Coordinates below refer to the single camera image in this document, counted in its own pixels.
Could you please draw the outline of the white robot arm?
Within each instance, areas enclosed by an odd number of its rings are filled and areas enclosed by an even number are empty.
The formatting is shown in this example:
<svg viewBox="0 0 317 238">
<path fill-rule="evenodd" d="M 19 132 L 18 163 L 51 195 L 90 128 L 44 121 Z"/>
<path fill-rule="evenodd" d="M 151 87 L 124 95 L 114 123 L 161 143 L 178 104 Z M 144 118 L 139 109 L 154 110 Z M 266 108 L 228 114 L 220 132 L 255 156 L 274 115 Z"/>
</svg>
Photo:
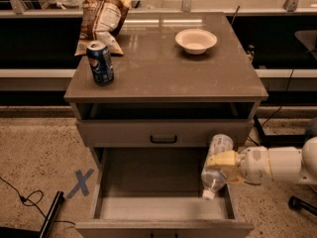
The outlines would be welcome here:
<svg viewBox="0 0 317 238">
<path fill-rule="evenodd" d="M 227 183 L 283 181 L 316 184 L 317 138 L 309 139 L 301 149 L 249 147 L 241 153 L 233 150 L 219 153 L 206 161 L 207 167 L 219 171 Z"/>
</svg>

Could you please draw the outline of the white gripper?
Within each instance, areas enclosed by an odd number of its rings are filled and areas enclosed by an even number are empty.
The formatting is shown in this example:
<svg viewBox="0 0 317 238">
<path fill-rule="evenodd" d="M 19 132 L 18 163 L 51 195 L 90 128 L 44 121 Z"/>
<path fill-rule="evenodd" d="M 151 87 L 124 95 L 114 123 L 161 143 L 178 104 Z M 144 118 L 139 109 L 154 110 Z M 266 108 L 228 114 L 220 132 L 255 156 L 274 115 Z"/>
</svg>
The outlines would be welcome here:
<svg viewBox="0 0 317 238">
<path fill-rule="evenodd" d="M 249 147 L 240 153 L 240 170 L 233 169 L 238 163 L 238 153 L 231 150 L 206 159 L 208 168 L 221 169 L 226 183 L 264 183 L 271 181 L 271 169 L 266 147 Z"/>
</svg>

